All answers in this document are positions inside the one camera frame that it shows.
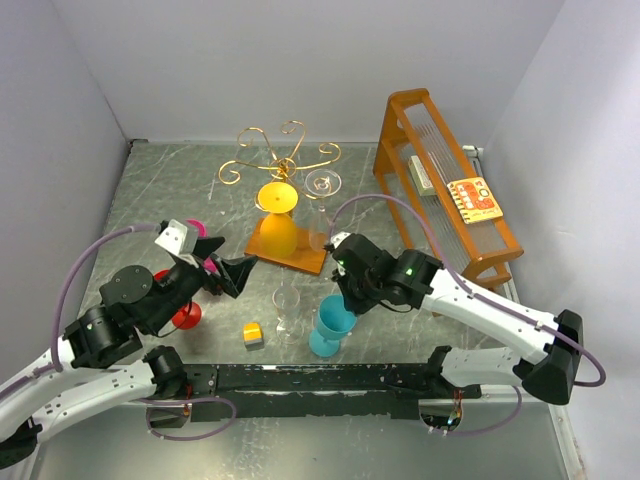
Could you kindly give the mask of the orange patterned card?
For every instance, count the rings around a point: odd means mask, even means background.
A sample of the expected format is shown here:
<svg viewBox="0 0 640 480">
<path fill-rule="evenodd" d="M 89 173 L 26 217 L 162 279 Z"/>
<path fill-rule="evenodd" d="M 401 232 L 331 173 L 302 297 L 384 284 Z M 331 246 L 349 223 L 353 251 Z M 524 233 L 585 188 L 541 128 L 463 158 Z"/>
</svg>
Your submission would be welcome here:
<svg viewBox="0 0 640 480">
<path fill-rule="evenodd" d="M 493 221 L 503 216 L 501 207 L 482 177 L 450 182 L 447 189 L 467 225 Z"/>
</svg>

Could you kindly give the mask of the white box on shelf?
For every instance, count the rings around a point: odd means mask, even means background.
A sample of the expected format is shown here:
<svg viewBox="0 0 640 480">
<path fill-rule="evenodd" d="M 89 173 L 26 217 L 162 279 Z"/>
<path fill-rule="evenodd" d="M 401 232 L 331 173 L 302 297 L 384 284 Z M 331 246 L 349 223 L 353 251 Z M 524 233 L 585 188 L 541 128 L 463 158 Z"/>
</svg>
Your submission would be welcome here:
<svg viewBox="0 0 640 480">
<path fill-rule="evenodd" d="M 418 194 L 421 197 L 434 196 L 436 194 L 435 187 L 421 159 L 417 155 L 412 155 L 408 160 L 408 167 Z"/>
</svg>

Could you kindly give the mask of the clear wine glass front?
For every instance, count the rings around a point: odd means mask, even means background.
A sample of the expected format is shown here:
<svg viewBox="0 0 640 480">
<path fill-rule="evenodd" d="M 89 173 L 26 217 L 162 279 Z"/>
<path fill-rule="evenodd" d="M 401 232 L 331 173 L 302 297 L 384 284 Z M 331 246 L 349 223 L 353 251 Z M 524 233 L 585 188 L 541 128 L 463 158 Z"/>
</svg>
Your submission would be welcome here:
<svg viewBox="0 0 640 480">
<path fill-rule="evenodd" d="M 300 294 L 291 285 L 279 286 L 272 295 L 276 309 L 276 334 L 284 344 L 295 344 L 304 334 L 300 316 Z"/>
</svg>

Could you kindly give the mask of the yellow plastic wine glass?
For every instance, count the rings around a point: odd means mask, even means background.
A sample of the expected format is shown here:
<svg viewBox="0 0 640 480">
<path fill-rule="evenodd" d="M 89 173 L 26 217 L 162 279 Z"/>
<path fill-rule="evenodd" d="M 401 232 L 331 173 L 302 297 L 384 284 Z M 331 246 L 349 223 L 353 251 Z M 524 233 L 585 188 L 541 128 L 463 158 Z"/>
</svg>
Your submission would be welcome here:
<svg viewBox="0 0 640 480">
<path fill-rule="evenodd" d="M 259 228 L 259 241 L 268 256 L 284 259 L 297 248 L 297 227 L 291 212 L 298 203 L 298 193 L 285 182 L 272 182 L 258 192 L 258 203 L 267 213 Z"/>
</svg>

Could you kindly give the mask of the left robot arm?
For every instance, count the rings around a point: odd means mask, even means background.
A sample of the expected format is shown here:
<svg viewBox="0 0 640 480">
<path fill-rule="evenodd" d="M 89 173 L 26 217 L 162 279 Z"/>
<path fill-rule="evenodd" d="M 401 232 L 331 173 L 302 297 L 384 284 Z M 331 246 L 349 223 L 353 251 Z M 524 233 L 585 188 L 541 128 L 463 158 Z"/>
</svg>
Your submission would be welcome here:
<svg viewBox="0 0 640 480">
<path fill-rule="evenodd" d="M 181 404 L 187 373 L 177 351 L 156 346 L 130 365 L 144 335 L 160 330 L 201 290 L 240 295 L 257 258 L 217 255 L 222 237 L 170 229 L 155 243 L 174 264 L 161 280 L 141 265 L 118 271 L 101 302 L 55 338 L 48 351 L 1 389 L 1 466 L 28 458 L 39 443 L 78 421 L 130 401 Z"/>
</svg>

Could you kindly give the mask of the blue plastic wine glass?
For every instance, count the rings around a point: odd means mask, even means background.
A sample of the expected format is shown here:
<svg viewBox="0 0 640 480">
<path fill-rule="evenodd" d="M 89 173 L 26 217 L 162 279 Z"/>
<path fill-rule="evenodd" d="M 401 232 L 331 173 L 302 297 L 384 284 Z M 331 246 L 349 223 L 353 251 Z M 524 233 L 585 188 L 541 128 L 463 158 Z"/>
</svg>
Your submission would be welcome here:
<svg viewBox="0 0 640 480">
<path fill-rule="evenodd" d="M 318 357 L 329 358 L 341 347 L 357 322 L 356 315 L 347 310 L 342 295 L 324 298 L 316 312 L 315 326 L 309 335 L 309 348 Z"/>
</svg>

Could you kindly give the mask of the yellow grey small block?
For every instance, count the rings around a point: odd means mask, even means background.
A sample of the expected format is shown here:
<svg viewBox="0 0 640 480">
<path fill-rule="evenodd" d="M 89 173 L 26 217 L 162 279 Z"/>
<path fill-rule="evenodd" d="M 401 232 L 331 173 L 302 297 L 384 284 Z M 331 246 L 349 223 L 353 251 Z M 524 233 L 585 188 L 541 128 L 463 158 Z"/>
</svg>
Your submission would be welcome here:
<svg viewBox="0 0 640 480">
<path fill-rule="evenodd" d="M 244 325 L 243 343 L 247 350 L 258 350 L 264 347 L 264 334 L 262 328 L 257 322 L 250 322 Z"/>
</svg>

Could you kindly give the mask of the wooden shelf rack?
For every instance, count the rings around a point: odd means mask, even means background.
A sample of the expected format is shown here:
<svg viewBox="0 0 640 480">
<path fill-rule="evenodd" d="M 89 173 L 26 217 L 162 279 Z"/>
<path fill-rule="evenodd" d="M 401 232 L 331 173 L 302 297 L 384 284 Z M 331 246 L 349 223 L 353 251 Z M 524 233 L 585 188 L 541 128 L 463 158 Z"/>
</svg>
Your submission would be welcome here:
<svg viewBox="0 0 640 480">
<path fill-rule="evenodd" d="M 408 160 L 417 155 L 435 187 L 421 197 Z M 464 278 L 494 292 L 512 279 L 509 263 L 524 250 L 503 218 L 467 225 L 447 189 L 479 172 L 458 144 L 424 88 L 399 91 L 387 100 L 373 174 L 380 189 L 401 199 L 421 216 L 444 255 Z"/>
</svg>

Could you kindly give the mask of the clear wine glass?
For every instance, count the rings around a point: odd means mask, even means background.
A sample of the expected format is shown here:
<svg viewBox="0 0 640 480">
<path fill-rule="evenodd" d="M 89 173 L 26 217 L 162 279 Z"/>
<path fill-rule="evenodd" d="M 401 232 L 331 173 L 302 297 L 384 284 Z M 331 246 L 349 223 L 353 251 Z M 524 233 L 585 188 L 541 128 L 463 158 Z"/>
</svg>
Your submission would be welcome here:
<svg viewBox="0 0 640 480">
<path fill-rule="evenodd" d="M 276 309 L 276 334 L 284 344 L 295 344 L 304 334 L 300 316 L 300 294 L 291 285 L 279 286 L 272 295 Z"/>
<path fill-rule="evenodd" d="M 329 236 L 330 219 L 326 211 L 326 200 L 335 195 L 342 186 L 341 176 L 330 169 L 311 171 L 305 179 L 308 197 L 313 200 L 314 207 L 308 229 L 309 245 L 314 251 L 323 252 Z"/>
</svg>

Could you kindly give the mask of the red plastic wine glass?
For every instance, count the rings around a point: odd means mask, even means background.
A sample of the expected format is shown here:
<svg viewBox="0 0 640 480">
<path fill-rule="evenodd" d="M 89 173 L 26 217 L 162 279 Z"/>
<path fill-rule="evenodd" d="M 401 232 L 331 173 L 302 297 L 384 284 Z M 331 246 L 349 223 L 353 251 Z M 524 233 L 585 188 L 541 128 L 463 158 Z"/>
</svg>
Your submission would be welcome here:
<svg viewBox="0 0 640 480">
<path fill-rule="evenodd" d="M 202 310 L 200 306 L 191 300 L 171 318 L 172 327 L 161 331 L 157 337 L 164 338 L 179 330 L 192 329 L 198 325 L 201 318 Z"/>
</svg>

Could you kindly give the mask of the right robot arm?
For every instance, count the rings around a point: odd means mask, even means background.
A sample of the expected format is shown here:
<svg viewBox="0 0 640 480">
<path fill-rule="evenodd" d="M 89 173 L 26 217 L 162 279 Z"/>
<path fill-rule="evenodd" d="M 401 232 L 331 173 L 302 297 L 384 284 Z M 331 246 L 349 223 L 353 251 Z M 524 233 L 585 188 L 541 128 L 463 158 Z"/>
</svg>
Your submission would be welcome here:
<svg viewBox="0 0 640 480">
<path fill-rule="evenodd" d="M 324 248 L 336 263 L 332 279 L 354 314 L 383 303 L 423 309 L 501 343 L 499 349 L 435 352 L 436 365 L 424 374 L 431 395 L 443 398 L 471 385 L 512 385 L 548 404 L 568 404 L 584 350 L 579 314 L 527 308 L 458 277 L 427 253 L 407 249 L 393 256 L 361 234 L 341 232 Z"/>
</svg>

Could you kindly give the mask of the magenta plastic wine glass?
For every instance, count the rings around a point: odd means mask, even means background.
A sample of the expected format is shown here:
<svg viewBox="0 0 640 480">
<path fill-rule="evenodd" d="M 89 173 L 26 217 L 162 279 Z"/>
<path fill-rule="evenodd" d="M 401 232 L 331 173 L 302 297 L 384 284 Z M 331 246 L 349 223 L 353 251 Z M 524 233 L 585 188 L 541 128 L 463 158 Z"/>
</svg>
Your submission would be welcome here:
<svg viewBox="0 0 640 480">
<path fill-rule="evenodd" d="M 207 230 L 206 230 L 206 227 L 205 227 L 205 225 L 203 223 L 201 223 L 200 221 L 198 221 L 196 219 L 187 219 L 187 222 L 196 227 L 200 237 L 206 237 L 207 236 Z M 216 273 L 218 271 L 215 263 L 209 258 L 204 260 L 203 267 L 204 267 L 205 270 L 207 270 L 207 271 L 209 271 L 211 273 Z"/>
</svg>

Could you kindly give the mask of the black base frame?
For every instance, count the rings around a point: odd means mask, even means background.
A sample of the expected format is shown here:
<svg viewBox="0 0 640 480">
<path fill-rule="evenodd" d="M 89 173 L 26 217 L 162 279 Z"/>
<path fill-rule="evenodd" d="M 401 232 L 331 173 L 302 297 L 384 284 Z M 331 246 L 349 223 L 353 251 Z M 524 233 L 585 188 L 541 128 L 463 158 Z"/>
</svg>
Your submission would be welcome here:
<svg viewBox="0 0 640 480">
<path fill-rule="evenodd" d="M 191 419 L 228 418 L 236 406 L 239 418 L 286 418 L 382 415 L 417 419 L 419 403 L 443 400 L 457 390 L 432 363 L 369 364 L 186 364 L 182 378 L 161 387 L 154 400 L 177 400 L 193 406 Z"/>
</svg>

